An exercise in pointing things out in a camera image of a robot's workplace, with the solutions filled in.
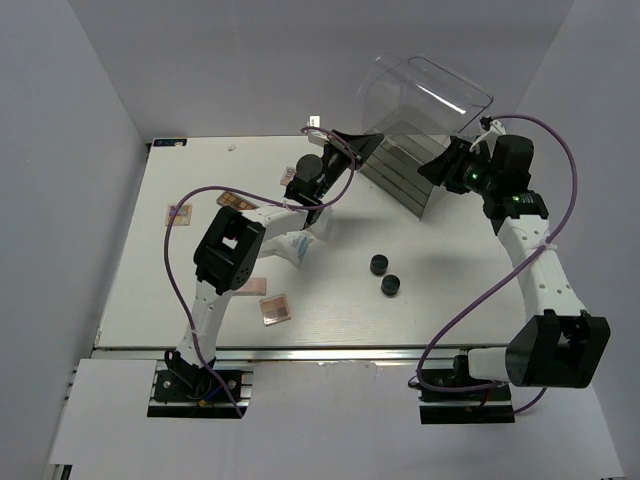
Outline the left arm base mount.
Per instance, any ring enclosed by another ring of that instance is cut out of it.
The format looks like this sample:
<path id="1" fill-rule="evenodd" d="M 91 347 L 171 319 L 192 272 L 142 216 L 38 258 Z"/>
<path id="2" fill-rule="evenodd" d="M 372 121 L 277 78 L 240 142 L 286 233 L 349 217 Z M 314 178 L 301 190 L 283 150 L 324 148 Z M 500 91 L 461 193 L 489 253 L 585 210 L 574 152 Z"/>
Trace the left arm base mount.
<path id="1" fill-rule="evenodd" d="M 199 362 L 191 364 L 179 352 L 164 352 L 156 368 L 148 418 L 239 420 L 251 398 L 249 371 L 216 369 L 217 378 Z"/>

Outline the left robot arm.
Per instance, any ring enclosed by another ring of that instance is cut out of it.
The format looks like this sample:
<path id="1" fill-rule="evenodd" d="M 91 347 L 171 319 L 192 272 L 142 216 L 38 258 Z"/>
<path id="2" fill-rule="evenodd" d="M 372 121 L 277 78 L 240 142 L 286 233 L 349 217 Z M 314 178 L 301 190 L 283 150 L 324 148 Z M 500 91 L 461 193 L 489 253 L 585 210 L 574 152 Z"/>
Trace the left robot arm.
<path id="1" fill-rule="evenodd" d="M 262 245 L 281 235 L 304 231 L 313 226 L 323 211 L 337 203 L 349 186 L 345 185 L 333 200 L 326 194 L 347 172 L 348 182 L 382 143 L 380 133 L 349 135 L 318 126 L 301 131 L 323 148 L 318 156 L 306 154 L 296 164 L 295 174 L 285 187 L 281 201 L 252 195 L 266 205 L 238 211 L 230 206 L 219 209 L 195 249 L 196 294 L 189 307 L 173 276 L 169 245 L 173 220 L 164 237 L 165 269 L 178 301 L 187 315 L 188 328 L 174 351 L 164 356 L 169 370 L 180 372 L 177 387 L 188 398 L 199 399 L 211 387 L 216 360 L 217 337 L 228 304 L 237 290 L 249 280 Z"/>

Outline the white cotton pad bag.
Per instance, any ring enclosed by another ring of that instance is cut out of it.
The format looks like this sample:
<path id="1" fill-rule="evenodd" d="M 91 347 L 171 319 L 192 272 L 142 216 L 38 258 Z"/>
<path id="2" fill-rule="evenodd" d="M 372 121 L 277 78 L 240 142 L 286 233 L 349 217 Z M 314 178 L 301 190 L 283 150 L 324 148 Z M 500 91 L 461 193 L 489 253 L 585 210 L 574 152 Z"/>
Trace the white cotton pad bag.
<path id="1" fill-rule="evenodd" d="M 328 242 L 333 225 L 333 209 L 326 207 L 319 215 L 316 222 L 306 229 L 306 232 L 315 239 Z"/>
<path id="2" fill-rule="evenodd" d="M 259 251 L 258 258 L 278 257 L 299 267 L 314 238 L 306 231 L 295 231 L 278 235 L 265 241 Z"/>

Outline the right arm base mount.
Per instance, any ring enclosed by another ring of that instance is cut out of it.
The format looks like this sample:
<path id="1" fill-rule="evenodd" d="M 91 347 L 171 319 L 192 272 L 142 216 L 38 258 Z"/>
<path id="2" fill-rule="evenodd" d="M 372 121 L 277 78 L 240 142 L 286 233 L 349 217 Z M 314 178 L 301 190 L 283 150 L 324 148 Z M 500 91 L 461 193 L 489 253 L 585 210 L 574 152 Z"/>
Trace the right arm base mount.
<path id="1" fill-rule="evenodd" d="M 488 425 L 515 422 L 510 389 L 470 376 L 466 355 L 446 368 L 424 367 L 407 386 L 418 393 L 422 425 Z"/>

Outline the clear acrylic organizer with drawers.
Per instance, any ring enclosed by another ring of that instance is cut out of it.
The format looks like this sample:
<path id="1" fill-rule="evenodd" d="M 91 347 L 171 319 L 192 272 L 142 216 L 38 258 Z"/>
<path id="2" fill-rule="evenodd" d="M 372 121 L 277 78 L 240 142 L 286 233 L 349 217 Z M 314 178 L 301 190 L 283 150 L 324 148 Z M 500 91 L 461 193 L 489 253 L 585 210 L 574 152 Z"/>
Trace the clear acrylic organizer with drawers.
<path id="1" fill-rule="evenodd" d="M 373 61 L 358 100 L 363 132 L 383 136 L 361 173 L 420 218 L 433 185 L 419 167 L 443 153 L 452 135 L 470 136 L 494 97 L 424 56 L 383 53 Z"/>

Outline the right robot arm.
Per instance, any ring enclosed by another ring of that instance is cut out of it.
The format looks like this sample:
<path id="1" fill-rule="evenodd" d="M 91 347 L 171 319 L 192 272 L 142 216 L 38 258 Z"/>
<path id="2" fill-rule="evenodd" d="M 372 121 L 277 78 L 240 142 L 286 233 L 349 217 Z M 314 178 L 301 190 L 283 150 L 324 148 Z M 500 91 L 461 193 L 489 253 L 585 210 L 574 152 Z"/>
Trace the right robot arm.
<path id="1" fill-rule="evenodd" d="M 524 301 L 525 324 L 504 347 L 472 348 L 455 361 L 447 387 L 472 399 L 489 383 L 519 387 L 587 387 L 611 335 L 607 320 L 588 313 L 553 250 L 549 213 L 529 187 L 530 139 L 500 135 L 478 145 L 453 136 L 418 172 L 456 194 L 474 192 L 507 252 Z"/>

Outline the black round jar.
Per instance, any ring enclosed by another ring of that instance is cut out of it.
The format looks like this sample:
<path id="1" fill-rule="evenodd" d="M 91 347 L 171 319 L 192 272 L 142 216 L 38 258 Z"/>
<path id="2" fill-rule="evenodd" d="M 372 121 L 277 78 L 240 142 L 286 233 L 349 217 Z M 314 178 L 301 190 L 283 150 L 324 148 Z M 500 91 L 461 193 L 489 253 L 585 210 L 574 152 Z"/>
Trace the black round jar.
<path id="1" fill-rule="evenodd" d="M 376 276 L 385 275 L 389 266 L 388 258 L 383 254 L 376 254 L 370 260 L 370 272 Z"/>
<path id="2" fill-rule="evenodd" d="M 401 286 L 400 278 L 393 274 L 385 275 L 381 281 L 381 292 L 389 297 L 398 294 Z"/>

